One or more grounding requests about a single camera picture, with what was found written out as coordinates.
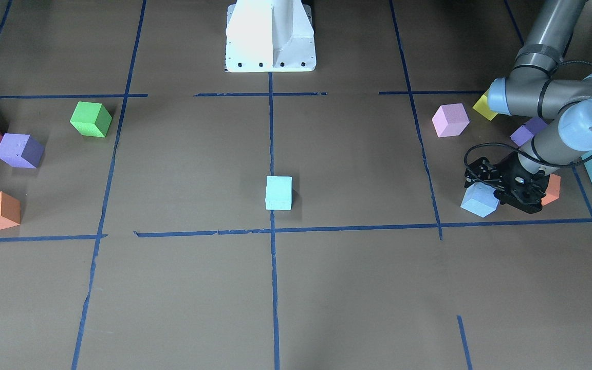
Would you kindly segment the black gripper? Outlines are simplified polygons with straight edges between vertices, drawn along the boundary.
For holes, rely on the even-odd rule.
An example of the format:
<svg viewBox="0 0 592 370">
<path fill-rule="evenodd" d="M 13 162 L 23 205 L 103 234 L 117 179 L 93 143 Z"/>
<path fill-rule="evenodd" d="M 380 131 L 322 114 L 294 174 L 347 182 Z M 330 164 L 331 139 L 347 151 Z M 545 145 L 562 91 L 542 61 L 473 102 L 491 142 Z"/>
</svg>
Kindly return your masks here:
<svg viewBox="0 0 592 370">
<path fill-rule="evenodd" d="M 542 211 L 541 199 L 547 190 L 545 171 L 530 173 L 520 163 L 518 154 L 509 154 L 496 169 L 501 176 L 501 189 L 495 191 L 495 197 L 501 205 L 508 204 L 528 214 Z"/>
</svg>

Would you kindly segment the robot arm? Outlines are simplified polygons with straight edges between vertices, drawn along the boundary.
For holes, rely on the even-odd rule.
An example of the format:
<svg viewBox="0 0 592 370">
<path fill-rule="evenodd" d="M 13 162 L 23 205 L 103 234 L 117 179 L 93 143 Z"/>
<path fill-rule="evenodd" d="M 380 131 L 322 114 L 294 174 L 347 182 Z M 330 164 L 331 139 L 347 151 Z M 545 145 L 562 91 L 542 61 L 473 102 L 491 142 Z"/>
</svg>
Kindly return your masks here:
<svg viewBox="0 0 592 370">
<path fill-rule="evenodd" d="M 555 79 L 585 1 L 545 1 L 510 75 L 487 92 L 489 108 L 511 116 L 550 120 L 540 133 L 497 164 L 495 196 L 526 213 L 540 212 L 549 177 L 592 152 L 592 77 Z"/>
</svg>

